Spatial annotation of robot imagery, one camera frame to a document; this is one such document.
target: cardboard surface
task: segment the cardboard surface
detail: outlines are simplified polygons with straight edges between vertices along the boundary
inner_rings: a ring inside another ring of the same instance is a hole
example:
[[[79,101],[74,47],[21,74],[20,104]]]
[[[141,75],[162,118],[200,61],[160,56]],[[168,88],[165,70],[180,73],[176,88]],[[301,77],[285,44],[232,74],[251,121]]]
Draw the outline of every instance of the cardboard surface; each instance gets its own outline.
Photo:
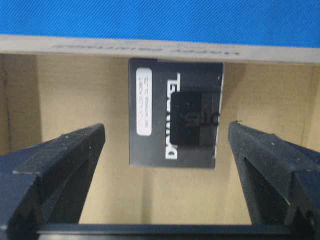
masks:
[[[320,48],[1,34],[0,53],[74,54],[224,63],[320,64]]]
[[[0,55],[0,155],[9,152],[9,126],[7,96],[5,88],[7,78],[4,71],[4,58]]]
[[[320,66],[226,64],[216,169],[209,170],[129,166],[127,58],[5,55],[4,65],[12,149],[106,127],[81,223],[249,224],[228,143],[234,120],[320,151]]]

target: printed logo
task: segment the printed logo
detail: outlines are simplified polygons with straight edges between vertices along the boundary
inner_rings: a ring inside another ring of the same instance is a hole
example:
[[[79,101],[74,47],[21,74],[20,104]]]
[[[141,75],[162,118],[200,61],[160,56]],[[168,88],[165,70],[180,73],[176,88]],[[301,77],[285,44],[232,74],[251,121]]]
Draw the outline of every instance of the printed logo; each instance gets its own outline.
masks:
[[[170,143],[170,112],[171,112],[171,94],[180,92],[180,73],[177,73],[176,79],[169,79],[166,90],[166,124],[165,124],[165,159],[176,160],[178,158],[177,145]]]

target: cardboard box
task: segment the cardboard box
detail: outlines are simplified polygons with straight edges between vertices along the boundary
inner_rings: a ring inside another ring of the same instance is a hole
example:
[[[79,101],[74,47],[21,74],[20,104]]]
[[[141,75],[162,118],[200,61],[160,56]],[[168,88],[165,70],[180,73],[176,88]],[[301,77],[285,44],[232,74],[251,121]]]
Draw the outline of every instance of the cardboard box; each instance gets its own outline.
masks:
[[[226,63],[216,168],[129,166],[128,58],[1,55],[1,154],[97,122],[107,140],[82,223],[249,224],[228,126],[320,151],[320,66]]]

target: black plastic part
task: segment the black plastic part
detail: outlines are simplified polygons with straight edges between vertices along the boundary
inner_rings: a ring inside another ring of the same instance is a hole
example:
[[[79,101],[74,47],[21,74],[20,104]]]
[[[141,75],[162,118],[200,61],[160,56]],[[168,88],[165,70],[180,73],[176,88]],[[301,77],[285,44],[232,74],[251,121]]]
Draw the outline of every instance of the black plastic part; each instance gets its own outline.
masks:
[[[232,122],[228,138],[235,162],[246,158],[285,199],[294,172],[320,171],[314,160],[274,134]]]
[[[179,147],[215,146],[220,95],[220,92],[196,91],[171,94],[171,144]]]
[[[102,124],[0,158],[0,240],[36,239],[43,223],[77,223],[105,142]]]
[[[252,223],[320,239],[320,154],[238,122],[229,142]]]
[[[39,240],[288,240],[300,239],[284,225],[94,225],[49,224],[38,232]]]

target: black packaging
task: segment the black packaging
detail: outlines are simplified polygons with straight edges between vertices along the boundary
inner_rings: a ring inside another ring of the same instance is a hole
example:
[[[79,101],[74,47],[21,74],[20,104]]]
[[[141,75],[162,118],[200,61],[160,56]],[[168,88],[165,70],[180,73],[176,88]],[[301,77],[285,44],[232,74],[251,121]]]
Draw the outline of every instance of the black packaging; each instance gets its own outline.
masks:
[[[129,60],[130,164],[214,168],[222,63]]]

